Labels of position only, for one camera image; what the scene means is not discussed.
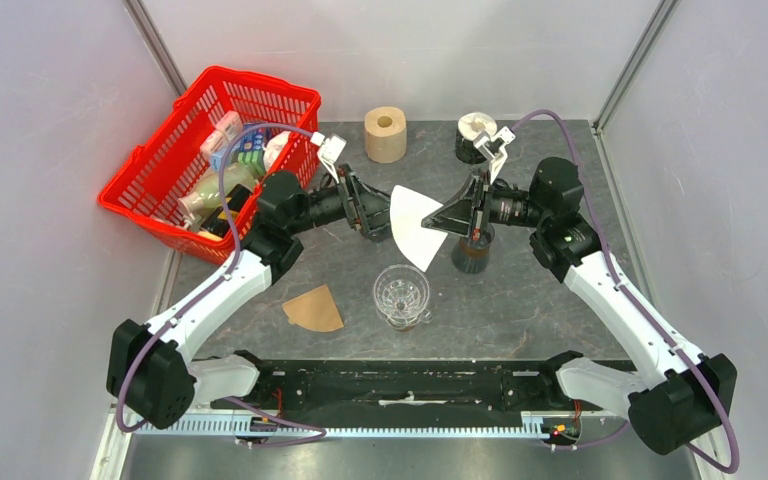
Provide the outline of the white paper coffee filter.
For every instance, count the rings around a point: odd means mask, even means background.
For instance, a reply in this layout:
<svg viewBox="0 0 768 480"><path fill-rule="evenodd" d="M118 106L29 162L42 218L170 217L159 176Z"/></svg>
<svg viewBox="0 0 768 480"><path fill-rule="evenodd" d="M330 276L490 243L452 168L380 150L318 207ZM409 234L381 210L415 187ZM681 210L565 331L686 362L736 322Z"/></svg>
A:
<svg viewBox="0 0 768 480"><path fill-rule="evenodd" d="M390 196L393 239L404 257L422 272L427 271L448 237L446 232L422 226L422 221L441 206L433 198L402 185L396 185Z"/></svg>

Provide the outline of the clear glass dripper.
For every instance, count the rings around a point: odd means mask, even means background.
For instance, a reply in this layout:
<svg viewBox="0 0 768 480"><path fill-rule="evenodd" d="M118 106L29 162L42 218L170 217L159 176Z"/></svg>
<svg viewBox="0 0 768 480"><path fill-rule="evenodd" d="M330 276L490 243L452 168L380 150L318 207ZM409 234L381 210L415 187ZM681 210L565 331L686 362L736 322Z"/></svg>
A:
<svg viewBox="0 0 768 480"><path fill-rule="evenodd" d="M428 319L422 323L429 323L430 294L431 289L425 274L412 265L397 264L385 268L373 285L373 301L379 317L383 320L386 313L426 312Z"/></svg>

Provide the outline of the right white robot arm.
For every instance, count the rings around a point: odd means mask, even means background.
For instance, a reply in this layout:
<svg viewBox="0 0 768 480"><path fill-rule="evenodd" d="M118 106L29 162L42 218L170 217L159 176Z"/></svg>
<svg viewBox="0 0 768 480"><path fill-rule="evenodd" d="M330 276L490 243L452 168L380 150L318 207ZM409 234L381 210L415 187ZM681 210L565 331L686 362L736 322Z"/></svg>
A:
<svg viewBox="0 0 768 480"><path fill-rule="evenodd" d="M716 428L725 432L736 471L739 446L729 419L737 370L724 354L708 356L672 327L618 265L600 233L580 212L586 197L577 166L548 157L528 189L472 175L450 200L426 214L423 228L478 242L492 224L531 229L540 265L576 294L620 343L633 373L580 353L559 354L537 382L539 400L561 409L584 401L626 420L652 451L666 455Z"/></svg>

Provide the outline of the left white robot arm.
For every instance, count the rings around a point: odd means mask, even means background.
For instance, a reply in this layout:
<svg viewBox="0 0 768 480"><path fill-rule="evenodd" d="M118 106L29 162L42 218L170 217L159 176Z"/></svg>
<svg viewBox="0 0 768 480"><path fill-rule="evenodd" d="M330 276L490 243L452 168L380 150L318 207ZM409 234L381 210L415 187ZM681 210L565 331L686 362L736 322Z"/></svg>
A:
<svg viewBox="0 0 768 480"><path fill-rule="evenodd" d="M166 429L191 406L235 397L250 408L267 405L270 377L239 354L198 360L205 341L240 307L280 280L303 251L298 234L345 220L370 240L389 232L390 196L346 165L336 182L305 191L288 171L261 184L249 232L196 290L143 324L123 321L113 332L106 389L116 398L117 427Z"/></svg>

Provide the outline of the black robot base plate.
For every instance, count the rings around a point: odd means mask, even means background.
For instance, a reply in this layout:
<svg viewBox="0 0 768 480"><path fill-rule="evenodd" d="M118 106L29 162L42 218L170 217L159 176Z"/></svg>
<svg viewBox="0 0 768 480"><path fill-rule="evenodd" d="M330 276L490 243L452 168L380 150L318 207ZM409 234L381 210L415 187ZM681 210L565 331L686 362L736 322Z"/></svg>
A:
<svg viewBox="0 0 768 480"><path fill-rule="evenodd" d="M596 407L563 397L541 361L262 360L243 401L331 428L514 427L523 412Z"/></svg>

